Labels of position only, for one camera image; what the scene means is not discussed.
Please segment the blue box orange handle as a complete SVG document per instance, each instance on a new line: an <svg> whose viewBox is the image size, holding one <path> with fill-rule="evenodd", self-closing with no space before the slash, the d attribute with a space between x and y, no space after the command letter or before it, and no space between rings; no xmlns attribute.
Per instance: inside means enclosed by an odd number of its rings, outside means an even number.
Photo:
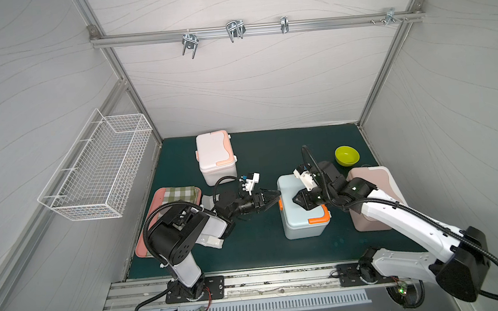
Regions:
<svg viewBox="0 0 498 311"><path fill-rule="evenodd" d="M324 205L306 210L293 201L299 191L306 188L295 176L283 175L277 180L281 193L279 208L283 230L288 240L320 236L330 223L331 214Z"/></svg>

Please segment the gauze packet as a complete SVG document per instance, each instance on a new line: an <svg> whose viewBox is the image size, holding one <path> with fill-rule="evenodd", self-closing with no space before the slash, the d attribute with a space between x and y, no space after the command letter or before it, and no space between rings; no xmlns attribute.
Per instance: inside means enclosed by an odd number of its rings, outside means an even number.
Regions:
<svg viewBox="0 0 498 311"><path fill-rule="evenodd" d="M209 196L209 195L202 196L201 206L203 206L207 210L213 210L214 206L215 206L213 196Z"/></svg>
<svg viewBox="0 0 498 311"><path fill-rule="evenodd" d="M226 229L216 229L203 230L196 240L196 244L202 245L203 247L209 247L214 249L222 249L225 240L222 236L225 234Z"/></svg>

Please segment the pink first aid box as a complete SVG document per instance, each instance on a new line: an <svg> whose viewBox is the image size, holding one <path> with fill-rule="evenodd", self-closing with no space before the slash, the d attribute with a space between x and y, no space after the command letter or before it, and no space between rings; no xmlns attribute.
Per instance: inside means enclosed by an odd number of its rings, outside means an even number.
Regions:
<svg viewBox="0 0 498 311"><path fill-rule="evenodd" d="M391 172L384 166L380 167L357 167L351 169L348 173L347 180L352 181L354 178L361 178L369 181L377 186L378 194L376 198L390 201L398 201L407 205L404 196L402 195L399 186L392 177ZM362 213L357 213L350 210L350 216L354 227L359 232L371 231L389 231L392 230L387 224L377 221L373 217L366 216Z"/></svg>

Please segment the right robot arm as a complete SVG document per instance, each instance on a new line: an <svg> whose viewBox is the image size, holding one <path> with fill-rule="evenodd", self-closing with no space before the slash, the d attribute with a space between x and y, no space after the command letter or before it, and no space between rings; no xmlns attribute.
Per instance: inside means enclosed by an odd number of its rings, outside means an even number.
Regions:
<svg viewBox="0 0 498 311"><path fill-rule="evenodd" d="M498 301L498 294L482 289L491 265L498 258L489 252L483 232L444 224L411 208L365 178L347 178L329 162L301 164L294 176L304 188L293 201L304 210L318 206L379 221L419 244L423 252L369 248L358 260L356 271L367 284L382 277L409 278L437 284L461 301L473 303L480 296Z"/></svg>

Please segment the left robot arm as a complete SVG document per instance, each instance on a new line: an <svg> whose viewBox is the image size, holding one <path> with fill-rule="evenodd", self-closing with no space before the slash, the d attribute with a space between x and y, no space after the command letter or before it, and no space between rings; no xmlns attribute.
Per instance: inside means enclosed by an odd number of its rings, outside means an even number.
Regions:
<svg viewBox="0 0 498 311"><path fill-rule="evenodd" d="M211 209L180 200L153 210L144 223L142 240L172 279L163 292L139 303L135 311L163 297L184 302L206 300L206 305L194 311L208 311L212 300L222 292L223 278L206 278L192 255L193 248L199 244L219 249L233 231L237 217L267 211L280 197L277 190L225 191L213 196Z"/></svg>

